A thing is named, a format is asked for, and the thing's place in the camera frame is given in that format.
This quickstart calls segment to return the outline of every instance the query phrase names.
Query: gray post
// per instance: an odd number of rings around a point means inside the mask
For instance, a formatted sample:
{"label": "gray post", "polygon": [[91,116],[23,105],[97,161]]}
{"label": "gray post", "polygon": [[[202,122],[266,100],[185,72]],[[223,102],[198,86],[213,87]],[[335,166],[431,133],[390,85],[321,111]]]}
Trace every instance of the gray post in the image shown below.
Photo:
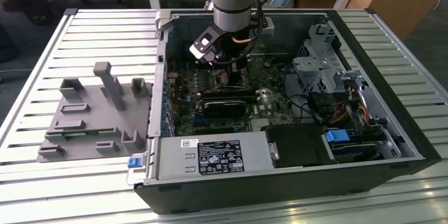
{"label": "gray post", "polygon": [[123,101],[121,98],[121,86],[119,83],[113,80],[110,75],[110,63],[97,62],[93,67],[93,74],[101,78],[103,88],[110,96],[114,108],[117,110],[123,110]]}

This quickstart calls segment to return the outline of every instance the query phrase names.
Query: floor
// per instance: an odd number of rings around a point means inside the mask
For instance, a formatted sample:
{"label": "floor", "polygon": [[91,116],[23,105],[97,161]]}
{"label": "floor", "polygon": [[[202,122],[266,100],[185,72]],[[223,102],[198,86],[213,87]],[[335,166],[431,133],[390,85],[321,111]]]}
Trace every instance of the floor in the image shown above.
{"label": "floor", "polygon": [[[171,8],[186,7],[186,2],[194,2],[201,7],[203,0],[161,0],[161,4],[171,3]],[[39,54],[45,48],[59,17],[66,8],[149,8],[147,0],[53,0],[51,12],[54,21],[43,26],[33,25],[21,12],[5,12],[0,9],[0,24],[18,47],[18,55],[7,62],[0,63],[0,123],[19,93]],[[403,41],[429,72],[448,89],[448,0],[439,0],[433,10],[411,35]],[[1,72],[21,69],[25,71]]]}

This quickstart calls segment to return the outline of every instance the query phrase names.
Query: motherboard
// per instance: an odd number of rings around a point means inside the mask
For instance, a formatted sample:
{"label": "motherboard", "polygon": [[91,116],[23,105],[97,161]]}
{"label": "motherboard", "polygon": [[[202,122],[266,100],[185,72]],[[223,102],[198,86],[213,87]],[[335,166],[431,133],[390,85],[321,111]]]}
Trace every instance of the motherboard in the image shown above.
{"label": "motherboard", "polygon": [[259,131],[295,122],[282,88],[283,63],[255,55],[225,69],[203,66],[173,59],[167,67],[175,136]]}

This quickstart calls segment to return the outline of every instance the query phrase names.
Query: metal bracket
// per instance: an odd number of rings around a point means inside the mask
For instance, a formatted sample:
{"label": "metal bracket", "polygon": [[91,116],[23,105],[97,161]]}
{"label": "metal bracket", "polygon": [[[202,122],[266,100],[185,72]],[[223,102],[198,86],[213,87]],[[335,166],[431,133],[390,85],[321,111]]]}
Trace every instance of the metal bracket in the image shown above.
{"label": "metal bracket", "polygon": [[327,60],[322,58],[295,57],[293,60],[295,69],[299,71],[319,71],[325,68],[330,68]]}
{"label": "metal bracket", "polygon": [[170,10],[159,10],[155,13],[155,29],[157,31],[165,31],[171,27],[170,23]]}

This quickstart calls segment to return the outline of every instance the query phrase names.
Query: metal slatted table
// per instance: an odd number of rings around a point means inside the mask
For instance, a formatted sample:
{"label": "metal slatted table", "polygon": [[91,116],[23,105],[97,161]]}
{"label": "metal slatted table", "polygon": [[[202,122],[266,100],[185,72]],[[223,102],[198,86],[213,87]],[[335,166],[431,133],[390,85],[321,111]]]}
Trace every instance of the metal slatted table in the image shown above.
{"label": "metal slatted table", "polygon": [[[446,91],[374,14],[362,10],[338,14],[443,158],[438,164],[361,194],[158,216],[126,184],[126,157],[34,162],[62,78],[98,84],[91,67],[106,60],[121,83],[135,77],[153,82],[155,10],[79,10],[62,17],[0,128],[0,223],[375,224],[448,218]],[[355,69],[347,51],[342,52]]]}

